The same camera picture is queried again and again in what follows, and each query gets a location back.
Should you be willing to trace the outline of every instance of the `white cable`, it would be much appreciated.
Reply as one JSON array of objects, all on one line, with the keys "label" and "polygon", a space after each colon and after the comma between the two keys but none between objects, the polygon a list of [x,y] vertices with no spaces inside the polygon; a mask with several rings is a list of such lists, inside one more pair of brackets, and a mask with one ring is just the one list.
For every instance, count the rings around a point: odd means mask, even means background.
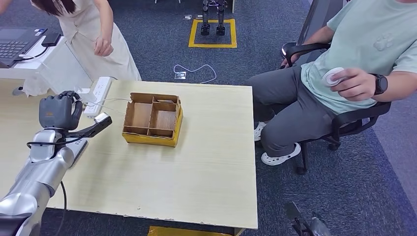
[{"label": "white cable", "polygon": [[40,58],[36,58],[36,57],[29,56],[29,55],[26,55],[26,54],[20,54],[19,57],[24,58],[24,59],[25,58],[35,59],[35,60],[39,61],[42,65],[44,65],[46,68],[48,68],[48,70],[52,71],[51,68],[49,68],[45,63],[43,63],[43,61],[40,60]]},{"label": "white cable", "polygon": [[103,99],[101,101],[98,101],[97,103],[104,102],[104,101],[107,101],[107,100],[126,100],[126,101],[132,101],[132,99],[126,99],[126,98],[107,98],[107,99]]},{"label": "white cable", "polygon": [[196,70],[189,70],[189,69],[185,68],[185,67],[184,67],[184,66],[182,66],[182,65],[178,65],[178,64],[176,64],[176,65],[174,66],[174,73],[177,73],[177,72],[175,71],[175,68],[176,68],[177,66],[181,67],[181,68],[182,68],[182,69],[184,69],[184,70],[187,70],[188,72],[196,72],[197,70],[199,70],[199,69],[201,69],[201,68],[203,68],[203,67],[205,67],[205,66],[210,67],[210,69],[214,72],[214,78],[213,78],[213,79],[211,79],[211,80],[207,80],[207,81],[201,82],[200,84],[206,84],[206,83],[209,83],[209,82],[211,82],[211,81],[213,81],[213,80],[215,80],[215,79],[217,78],[216,71],[213,69],[213,67],[211,67],[211,66],[210,66],[210,65],[208,65],[208,64],[205,64],[205,65],[201,66],[200,68],[198,68],[198,69],[196,69]]},{"label": "white cable", "polygon": [[[98,101],[98,103],[99,103],[99,102],[102,102],[102,101],[106,101],[106,100],[126,100],[126,101],[131,101],[130,99],[126,99],[126,98],[107,98],[107,99],[104,99],[104,100]],[[92,104],[94,104],[94,105],[97,105],[97,106],[100,106],[100,107],[104,107],[104,108],[107,108],[107,109],[109,109],[109,110],[112,110],[112,111],[118,112],[118,113],[126,114],[126,112],[121,112],[121,111],[115,110],[115,109],[113,109],[113,108],[110,108],[110,107],[106,107],[106,106],[100,105],[100,104],[95,103],[95,102],[91,102],[91,103],[92,103]]]}]

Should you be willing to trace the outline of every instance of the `robotic hand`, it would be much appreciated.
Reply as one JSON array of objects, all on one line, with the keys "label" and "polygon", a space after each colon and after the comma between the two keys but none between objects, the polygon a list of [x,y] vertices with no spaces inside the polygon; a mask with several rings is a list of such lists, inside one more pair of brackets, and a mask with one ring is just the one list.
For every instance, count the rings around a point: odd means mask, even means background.
[{"label": "robotic hand", "polygon": [[112,123],[109,115],[101,113],[94,119],[94,125],[69,132],[77,128],[80,120],[83,105],[79,99],[74,91],[65,91],[40,101],[39,122],[44,129],[28,143],[29,157],[9,193],[0,201],[0,236],[40,234],[42,214],[49,199],[75,161],[66,144],[94,137]]}]

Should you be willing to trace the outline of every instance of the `chair wheel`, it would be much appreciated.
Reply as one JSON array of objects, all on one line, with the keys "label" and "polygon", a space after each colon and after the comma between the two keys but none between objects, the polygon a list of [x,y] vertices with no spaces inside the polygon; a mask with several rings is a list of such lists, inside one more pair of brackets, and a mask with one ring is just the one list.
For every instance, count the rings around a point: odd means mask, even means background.
[{"label": "chair wheel", "polygon": [[336,144],[329,144],[328,145],[328,149],[332,150],[332,151],[336,151],[338,150],[340,147],[340,145],[336,145]]},{"label": "chair wheel", "polygon": [[304,169],[303,167],[297,167],[296,173],[297,175],[303,176],[305,173],[307,173],[307,169]]}]

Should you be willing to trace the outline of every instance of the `power strip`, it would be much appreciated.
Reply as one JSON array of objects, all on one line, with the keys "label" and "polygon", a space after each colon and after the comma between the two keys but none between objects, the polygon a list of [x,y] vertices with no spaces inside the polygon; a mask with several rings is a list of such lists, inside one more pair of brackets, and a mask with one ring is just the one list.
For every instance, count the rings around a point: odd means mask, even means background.
[{"label": "power strip", "polygon": [[112,78],[110,77],[100,77],[98,79],[97,84],[92,92],[92,94],[95,96],[95,101],[90,101],[84,110],[84,114],[88,118],[94,118],[100,114],[102,108],[101,105],[104,103],[103,100],[106,99],[111,84]]}]

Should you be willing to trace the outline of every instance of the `cardboard box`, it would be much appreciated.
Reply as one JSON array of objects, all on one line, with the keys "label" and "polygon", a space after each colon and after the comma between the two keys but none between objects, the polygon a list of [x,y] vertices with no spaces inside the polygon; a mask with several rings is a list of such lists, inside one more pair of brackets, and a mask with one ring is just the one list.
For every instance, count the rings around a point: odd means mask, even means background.
[{"label": "cardboard box", "polygon": [[175,147],[182,123],[179,97],[133,92],[130,98],[122,131],[126,141]]}]

